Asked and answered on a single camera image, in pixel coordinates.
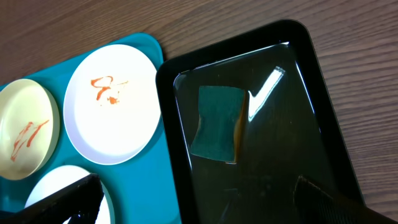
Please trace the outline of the white plate front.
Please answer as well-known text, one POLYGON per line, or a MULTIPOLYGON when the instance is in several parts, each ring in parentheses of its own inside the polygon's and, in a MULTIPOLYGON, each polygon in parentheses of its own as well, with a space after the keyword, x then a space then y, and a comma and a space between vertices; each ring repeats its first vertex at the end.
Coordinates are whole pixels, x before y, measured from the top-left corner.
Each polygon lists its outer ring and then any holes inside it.
MULTIPOLYGON (((42 200, 64 187, 86 177, 90 172, 82 167, 65 165, 57 167, 45 174, 31 191, 24 208, 42 200)), ((101 183, 104 197, 99 207, 96 224, 115 224, 114 207, 104 183, 101 183)))

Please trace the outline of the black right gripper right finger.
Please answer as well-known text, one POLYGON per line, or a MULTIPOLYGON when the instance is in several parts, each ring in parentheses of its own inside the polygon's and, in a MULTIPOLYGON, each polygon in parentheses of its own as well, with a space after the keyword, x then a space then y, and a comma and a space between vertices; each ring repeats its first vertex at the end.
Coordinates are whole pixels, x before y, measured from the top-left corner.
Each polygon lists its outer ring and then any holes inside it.
POLYGON ((295 184, 294 205, 301 223, 397 224, 302 175, 295 184))

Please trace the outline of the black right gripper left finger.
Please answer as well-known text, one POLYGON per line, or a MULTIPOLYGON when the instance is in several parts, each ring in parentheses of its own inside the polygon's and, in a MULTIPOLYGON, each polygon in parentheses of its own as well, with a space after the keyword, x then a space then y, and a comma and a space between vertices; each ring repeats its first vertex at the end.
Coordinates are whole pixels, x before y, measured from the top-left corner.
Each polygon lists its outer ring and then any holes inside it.
POLYGON ((99 176, 90 174, 17 213, 2 211, 1 223, 94 224, 103 198, 99 176))

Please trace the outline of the green yellow sponge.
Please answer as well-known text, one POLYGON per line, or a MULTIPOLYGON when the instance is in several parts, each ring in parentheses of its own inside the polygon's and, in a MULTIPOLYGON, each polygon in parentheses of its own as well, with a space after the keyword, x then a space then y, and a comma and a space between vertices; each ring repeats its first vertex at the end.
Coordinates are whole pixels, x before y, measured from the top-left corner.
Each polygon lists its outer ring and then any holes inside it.
POLYGON ((201 86, 198 129, 190 146, 194 156, 235 164, 238 160, 246 91, 231 86, 201 86))

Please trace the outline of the yellow plate with sauce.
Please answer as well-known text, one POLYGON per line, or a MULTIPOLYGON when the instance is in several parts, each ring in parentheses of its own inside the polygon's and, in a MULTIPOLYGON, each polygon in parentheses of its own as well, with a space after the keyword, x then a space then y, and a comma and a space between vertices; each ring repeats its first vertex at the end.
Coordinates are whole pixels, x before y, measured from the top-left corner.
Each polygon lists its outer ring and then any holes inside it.
POLYGON ((1 90, 1 177, 21 180, 52 156, 60 113, 52 94, 37 82, 19 79, 1 90))

